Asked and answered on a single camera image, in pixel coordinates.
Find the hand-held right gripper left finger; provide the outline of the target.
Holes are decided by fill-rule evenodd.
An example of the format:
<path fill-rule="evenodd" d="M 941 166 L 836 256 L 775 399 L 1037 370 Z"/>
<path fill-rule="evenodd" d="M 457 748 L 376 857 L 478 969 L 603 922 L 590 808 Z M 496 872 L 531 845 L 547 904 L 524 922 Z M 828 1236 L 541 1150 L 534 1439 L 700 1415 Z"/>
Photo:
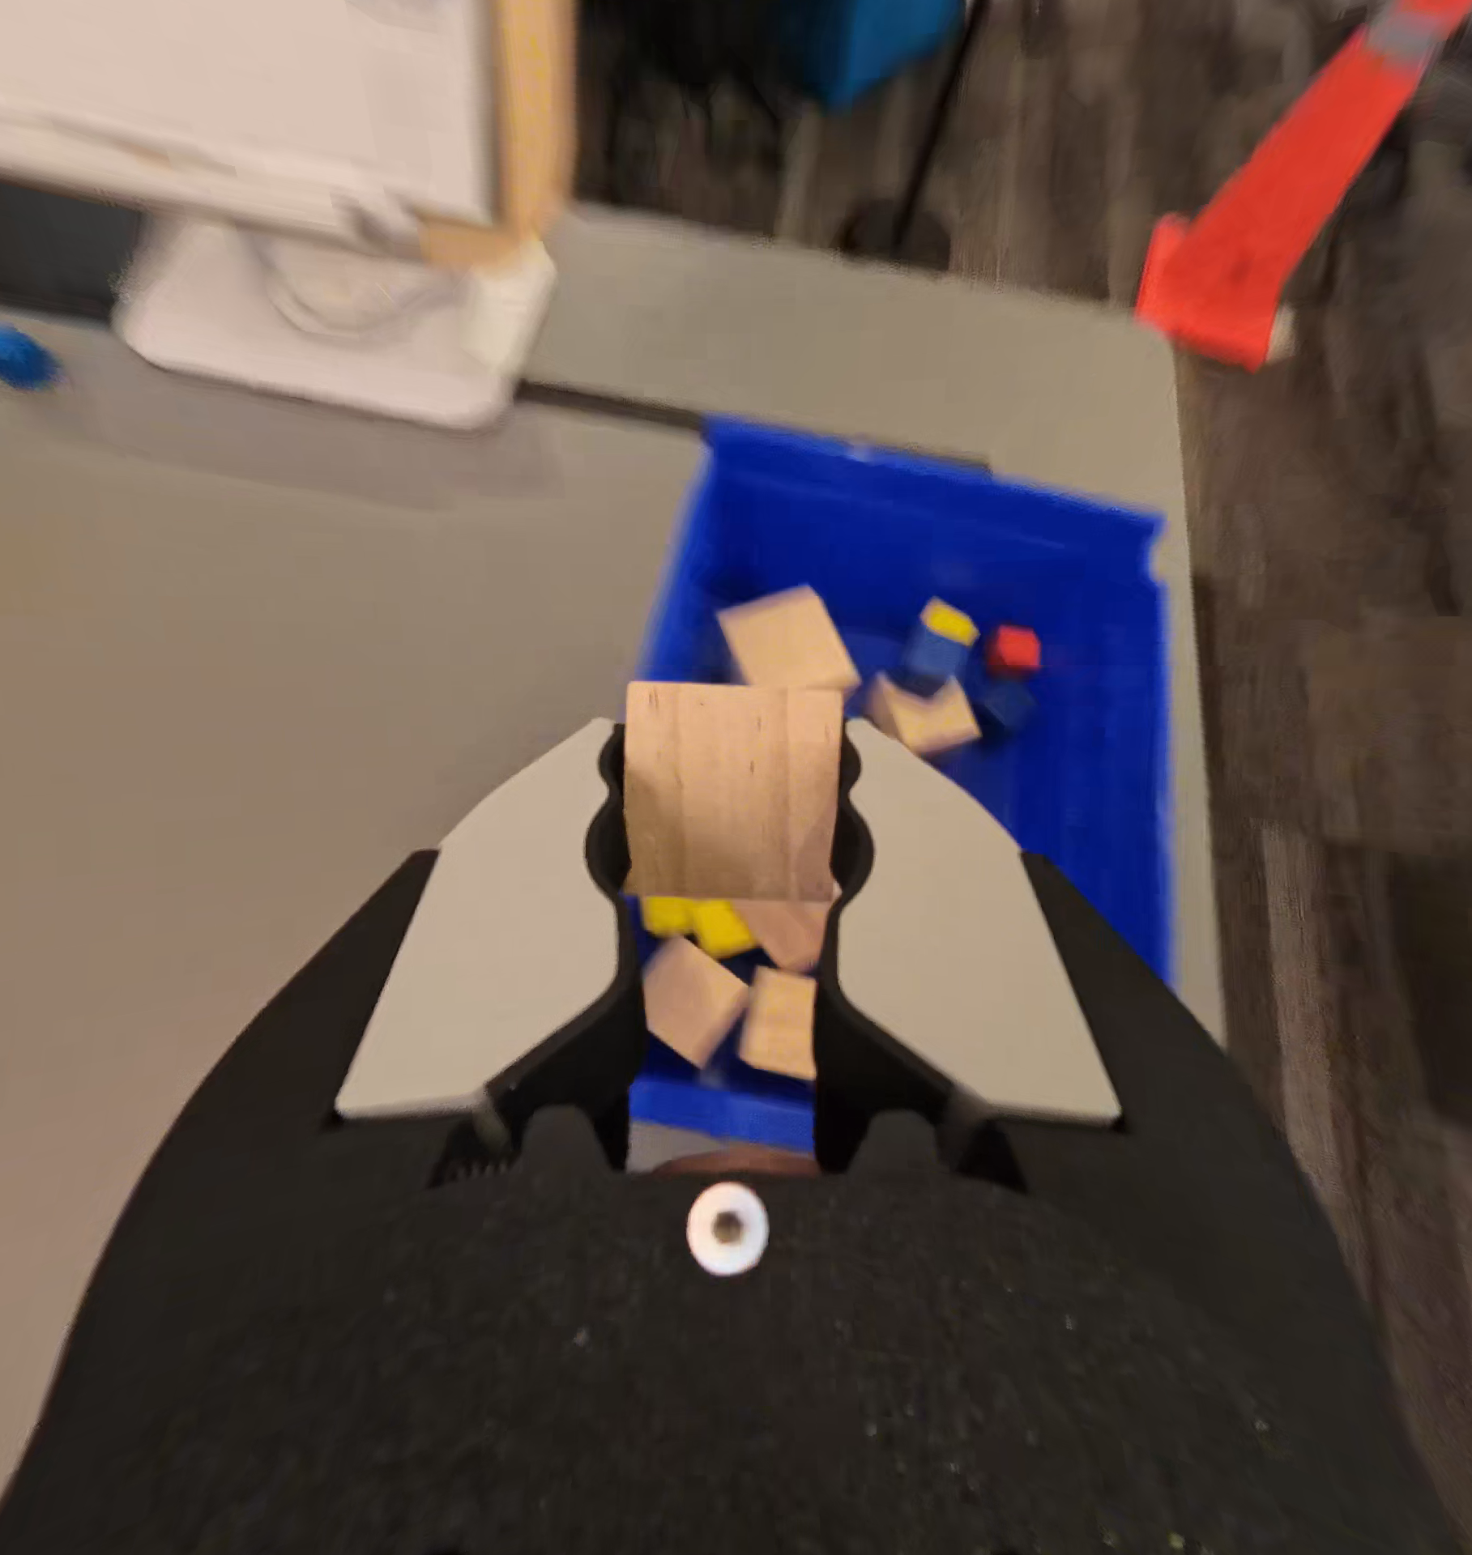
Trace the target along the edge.
<path fill-rule="evenodd" d="M 497 1158 L 573 1107 L 621 1165 L 649 1047 L 625 874 L 621 729 L 594 718 L 439 841 L 335 1114 L 459 1118 Z"/>

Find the large plain wooden cube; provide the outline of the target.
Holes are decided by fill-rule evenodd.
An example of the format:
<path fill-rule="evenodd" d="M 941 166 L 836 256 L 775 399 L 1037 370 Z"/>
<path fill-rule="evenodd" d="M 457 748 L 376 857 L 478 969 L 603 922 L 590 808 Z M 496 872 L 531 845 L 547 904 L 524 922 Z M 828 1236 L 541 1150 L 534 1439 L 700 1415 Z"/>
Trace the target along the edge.
<path fill-rule="evenodd" d="M 830 903 L 841 711 L 830 688 L 630 683 L 628 891 Z"/>

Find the orange traffic cone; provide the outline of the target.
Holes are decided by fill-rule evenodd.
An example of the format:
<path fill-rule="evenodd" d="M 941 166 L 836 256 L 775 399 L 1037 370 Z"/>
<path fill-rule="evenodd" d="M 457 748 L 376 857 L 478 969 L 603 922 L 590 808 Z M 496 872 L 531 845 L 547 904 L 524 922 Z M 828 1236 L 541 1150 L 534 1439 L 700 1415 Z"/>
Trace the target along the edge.
<path fill-rule="evenodd" d="M 1259 371 L 1292 275 L 1469 13 L 1387 3 L 1361 22 L 1197 217 L 1154 225 L 1135 320 Z"/>

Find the pile of mixed wooden cubes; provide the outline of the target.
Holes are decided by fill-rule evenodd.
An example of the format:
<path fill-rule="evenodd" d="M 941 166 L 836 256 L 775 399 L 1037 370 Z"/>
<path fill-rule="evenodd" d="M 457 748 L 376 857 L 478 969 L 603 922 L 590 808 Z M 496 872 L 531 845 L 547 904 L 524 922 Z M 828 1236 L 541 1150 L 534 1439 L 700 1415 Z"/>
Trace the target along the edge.
<path fill-rule="evenodd" d="M 796 588 L 721 614 L 739 683 L 747 688 L 852 692 L 860 674 L 841 647 L 819 595 Z M 905 749 L 905 726 L 888 711 L 869 721 Z M 786 966 L 759 926 L 763 907 L 796 921 L 810 938 L 806 966 L 822 961 L 824 909 L 833 904 L 745 903 L 640 895 L 645 928 L 666 942 L 649 961 L 643 997 L 649 1032 L 687 1063 L 702 1066 L 739 1019 L 745 1061 L 789 1079 L 814 1079 L 816 975 Z"/>

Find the blue plastic box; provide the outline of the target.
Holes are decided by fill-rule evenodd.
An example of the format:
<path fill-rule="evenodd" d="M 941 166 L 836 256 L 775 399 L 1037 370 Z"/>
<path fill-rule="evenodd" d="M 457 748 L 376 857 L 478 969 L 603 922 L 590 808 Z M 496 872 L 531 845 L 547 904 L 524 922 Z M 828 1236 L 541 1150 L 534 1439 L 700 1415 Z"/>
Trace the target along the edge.
<path fill-rule="evenodd" d="M 1037 636 L 1036 715 L 974 718 L 944 777 L 990 811 L 1026 864 L 1046 857 L 1129 946 L 1173 973 L 1171 692 L 1159 516 L 976 466 L 733 418 L 705 431 L 641 650 L 641 677 L 733 672 L 718 612 L 819 595 L 865 676 L 888 672 L 939 596 L 974 627 Z"/>

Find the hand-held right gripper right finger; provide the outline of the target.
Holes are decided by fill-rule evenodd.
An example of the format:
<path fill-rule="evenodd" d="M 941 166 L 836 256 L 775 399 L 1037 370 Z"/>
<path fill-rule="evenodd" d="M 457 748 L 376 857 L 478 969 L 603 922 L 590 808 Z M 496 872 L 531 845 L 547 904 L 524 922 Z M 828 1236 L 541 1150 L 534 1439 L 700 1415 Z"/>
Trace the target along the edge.
<path fill-rule="evenodd" d="M 1022 847 L 861 718 L 846 726 L 833 870 L 813 1034 L 824 1170 L 893 1111 L 955 1165 L 1009 1122 L 1120 1123 Z"/>

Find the black tripod stand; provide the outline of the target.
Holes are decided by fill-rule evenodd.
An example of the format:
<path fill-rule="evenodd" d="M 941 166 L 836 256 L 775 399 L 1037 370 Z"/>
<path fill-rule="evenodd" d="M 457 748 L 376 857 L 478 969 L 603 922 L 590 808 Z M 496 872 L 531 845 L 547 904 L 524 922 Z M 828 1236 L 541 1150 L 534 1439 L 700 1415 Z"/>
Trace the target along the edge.
<path fill-rule="evenodd" d="M 839 255 L 852 261 L 897 264 L 930 275 L 949 272 L 953 236 L 948 225 L 928 210 L 928 182 L 990 11 L 992 3 L 965 4 L 964 28 L 920 126 L 901 191 L 893 198 L 861 201 L 851 210 L 836 238 Z"/>

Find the wooden board with instruction poster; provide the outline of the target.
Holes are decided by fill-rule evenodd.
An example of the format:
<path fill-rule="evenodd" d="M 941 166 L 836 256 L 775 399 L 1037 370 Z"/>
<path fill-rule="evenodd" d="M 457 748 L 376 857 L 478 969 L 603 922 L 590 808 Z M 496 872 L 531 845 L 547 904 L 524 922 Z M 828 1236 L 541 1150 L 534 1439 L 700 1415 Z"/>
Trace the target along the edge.
<path fill-rule="evenodd" d="M 463 270 L 573 166 L 573 3 L 0 3 L 6 182 Z"/>

